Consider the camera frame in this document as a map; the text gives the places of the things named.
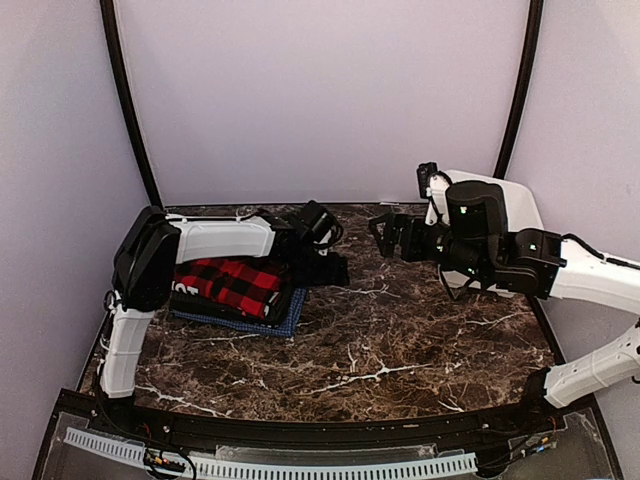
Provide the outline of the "blue checked shirt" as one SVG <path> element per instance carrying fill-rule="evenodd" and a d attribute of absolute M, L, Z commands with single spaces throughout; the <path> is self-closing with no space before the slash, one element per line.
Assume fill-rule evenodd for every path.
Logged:
<path fill-rule="evenodd" d="M 201 296 L 173 292 L 170 312 L 178 318 L 236 331 L 273 337 L 293 337 L 308 290 L 296 288 L 286 293 L 284 302 L 272 307 L 265 319 L 243 315 L 239 310 L 216 304 Z"/>

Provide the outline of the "red black plaid shirt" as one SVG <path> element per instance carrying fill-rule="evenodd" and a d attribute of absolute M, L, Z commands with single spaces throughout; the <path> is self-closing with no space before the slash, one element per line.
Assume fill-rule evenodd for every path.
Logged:
<path fill-rule="evenodd" d="M 268 321 L 293 294 L 289 267 L 268 257 L 204 258 L 178 265 L 172 290 L 247 319 Z"/>

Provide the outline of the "black pinstripe shirt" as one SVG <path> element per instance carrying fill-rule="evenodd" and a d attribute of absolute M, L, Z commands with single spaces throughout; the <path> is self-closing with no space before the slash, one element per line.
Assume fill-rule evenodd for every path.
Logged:
<path fill-rule="evenodd" d="M 169 310 L 176 316 L 213 323 L 215 320 L 275 328 L 287 317 L 294 289 L 285 284 L 275 290 L 241 281 L 214 282 L 208 294 L 179 284 L 172 292 Z"/>

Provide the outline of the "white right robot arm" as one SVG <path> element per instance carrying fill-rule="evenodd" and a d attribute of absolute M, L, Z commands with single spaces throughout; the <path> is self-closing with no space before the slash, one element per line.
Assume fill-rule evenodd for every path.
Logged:
<path fill-rule="evenodd" d="M 419 216 L 384 214 L 369 229 L 385 257 L 407 262 L 433 261 L 441 272 L 473 283 L 540 299 L 577 300 L 619 311 L 639 312 L 639 266 L 598 253 L 573 234 L 536 228 L 509 231 L 504 218 L 429 223 Z M 639 326 L 633 324 L 610 342 L 568 363 L 531 374 L 510 424 L 521 434 L 534 432 L 563 408 L 639 372 Z"/>

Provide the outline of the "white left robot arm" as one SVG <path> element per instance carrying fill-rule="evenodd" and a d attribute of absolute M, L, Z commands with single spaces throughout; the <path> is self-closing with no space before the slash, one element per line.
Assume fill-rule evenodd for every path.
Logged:
<path fill-rule="evenodd" d="M 99 387 L 109 399 L 101 417 L 120 436 L 141 427 L 133 395 L 147 328 L 169 300 L 176 266 L 208 258 L 277 258 L 307 285 L 348 282 L 344 257 L 333 252 L 344 229 L 324 206 L 309 201 L 278 217 L 265 210 L 245 216 L 183 216 L 158 206 L 141 210 L 114 257 L 105 308 L 112 321 Z"/>

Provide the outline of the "white plastic basket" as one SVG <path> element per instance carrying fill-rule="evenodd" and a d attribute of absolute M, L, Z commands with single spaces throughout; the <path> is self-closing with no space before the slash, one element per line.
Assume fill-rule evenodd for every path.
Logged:
<path fill-rule="evenodd" d="M 534 196 L 527 187 L 515 182 L 459 170 L 447 170 L 445 174 L 451 179 L 451 183 L 477 180 L 499 185 L 504 194 L 509 231 L 517 232 L 525 228 L 544 228 Z M 443 215 L 442 220 L 445 223 L 449 223 L 448 214 L 445 212 L 445 190 L 449 187 L 449 183 L 441 174 L 438 174 L 430 180 L 430 187 L 432 198 L 435 200 L 438 211 Z"/>

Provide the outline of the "black corner frame post right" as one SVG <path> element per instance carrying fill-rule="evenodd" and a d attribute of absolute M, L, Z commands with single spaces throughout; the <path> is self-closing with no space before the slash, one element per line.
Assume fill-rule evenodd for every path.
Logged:
<path fill-rule="evenodd" d="M 514 86 L 513 98 L 493 171 L 493 177 L 496 179 L 504 180 L 506 178 L 516 144 L 533 72 L 543 10 L 543 0 L 531 0 L 529 2 L 522 52 L 516 83 Z"/>

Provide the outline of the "black corner frame post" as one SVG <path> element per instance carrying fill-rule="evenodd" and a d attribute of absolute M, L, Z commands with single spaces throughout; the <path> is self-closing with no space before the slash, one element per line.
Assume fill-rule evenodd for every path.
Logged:
<path fill-rule="evenodd" d="M 493 171 L 493 177 L 496 179 L 504 180 L 506 178 L 516 144 L 533 72 L 543 10 L 543 0 L 531 0 L 529 2 L 522 52 L 516 83 L 514 86 L 513 98 Z"/>
<path fill-rule="evenodd" d="M 112 76 L 138 173 L 149 204 L 162 208 L 163 202 L 146 151 L 127 76 L 118 27 L 116 2 L 113 0 L 100 0 L 99 6 Z"/>

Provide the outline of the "black front rail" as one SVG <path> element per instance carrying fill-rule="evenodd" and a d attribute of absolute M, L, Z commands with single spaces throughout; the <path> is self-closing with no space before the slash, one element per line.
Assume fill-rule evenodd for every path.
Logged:
<path fill-rule="evenodd" d="M 471 413 L 369 422 L 276 422 L 215 418 L 71 392 L 92 426 L 155 444 L 213 451 L 223 445 L 294 450 L 434 445 L 438 450 L 504 450 L 508 442 L 565 426 L 556 415 L 519 405 Z"/>

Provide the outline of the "black corner frame post left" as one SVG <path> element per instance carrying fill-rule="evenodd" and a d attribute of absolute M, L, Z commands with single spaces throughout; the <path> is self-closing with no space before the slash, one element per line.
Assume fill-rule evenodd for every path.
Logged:
<path fill-rule="evenodd" d="M 118 27 L 116 2 L 113 0 L 100 0 L 99 6 L 112 76 L 138 173 L 149 204 L 162 208 L 163 202 L 146 151 L 127 76 Z"/>

